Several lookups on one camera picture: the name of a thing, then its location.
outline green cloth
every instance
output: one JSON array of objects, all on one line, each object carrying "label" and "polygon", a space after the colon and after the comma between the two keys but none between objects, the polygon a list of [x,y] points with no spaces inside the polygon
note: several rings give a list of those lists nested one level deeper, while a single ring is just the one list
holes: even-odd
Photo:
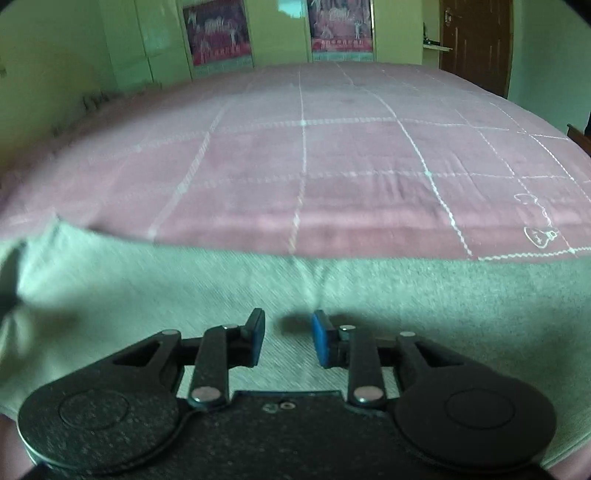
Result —
[{"label": "green cloth", "polygon": [[0,253],[0,293],[20,298],[0,326],[0,409],[12,418],[37,387],[130,343],[242,324],[254,307],[267,313],[261,364],[234,369],[233,389],[344,390],[346,372],[314,354],[308,319],[322,308],[381,337],[413,330],[539,388],[558,412],[546,465],[590,436],[591,258],[310,260],[132,243],[61,222]]}]

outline wooden furniture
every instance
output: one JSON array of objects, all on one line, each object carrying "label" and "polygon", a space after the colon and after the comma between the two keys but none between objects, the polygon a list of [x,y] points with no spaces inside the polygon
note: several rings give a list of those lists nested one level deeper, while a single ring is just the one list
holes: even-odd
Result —
[{"label": "wooden furniture", "polygon": [[578,128],[569,126],[569,138],[580,146],[589,157],[591,157],[591,137],[586,137]]}]

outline red poster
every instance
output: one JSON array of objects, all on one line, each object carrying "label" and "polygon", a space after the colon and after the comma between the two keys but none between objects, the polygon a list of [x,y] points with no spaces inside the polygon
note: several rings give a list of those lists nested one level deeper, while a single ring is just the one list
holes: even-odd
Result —
[{"label": "red poster", "polygon": [[242,0],[213,0],[183,14],[194,65],[251,54]]},{"label": "red poster", "polygon": [[374,50],[369,0],[308,0],[312,51]]}]

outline door frame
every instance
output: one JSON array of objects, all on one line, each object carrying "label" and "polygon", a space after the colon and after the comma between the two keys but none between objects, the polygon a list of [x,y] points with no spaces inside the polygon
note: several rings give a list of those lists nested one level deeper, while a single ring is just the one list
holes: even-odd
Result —
[{"label": "door frame", "polygon": [[[511,84],[511,71],[513,70],[513,48],[515,40],[515,1],[506,0],[509,2],[509,65],[507,68],[507,79],[505,81],[505,90],[503,97],[507,98],[509,95],[509,86]],[[445,23],[445,9],[443,8],[443,0],[439,0],[439,38],[443,44],[443,24]],[[441,55],[439,55],[439,69],[441,70]]]}]

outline small white shelf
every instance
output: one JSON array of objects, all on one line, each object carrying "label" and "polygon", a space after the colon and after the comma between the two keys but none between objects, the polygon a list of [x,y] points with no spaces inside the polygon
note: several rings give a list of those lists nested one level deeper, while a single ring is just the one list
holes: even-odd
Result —
[{"label": "small white shelf", "polygon": [[423,48],[426,48],[428,50],[438,50],[438,51],[452,51],[452,48],[449,47],[440,47],[439,45],[426,45],[423,44]]}]

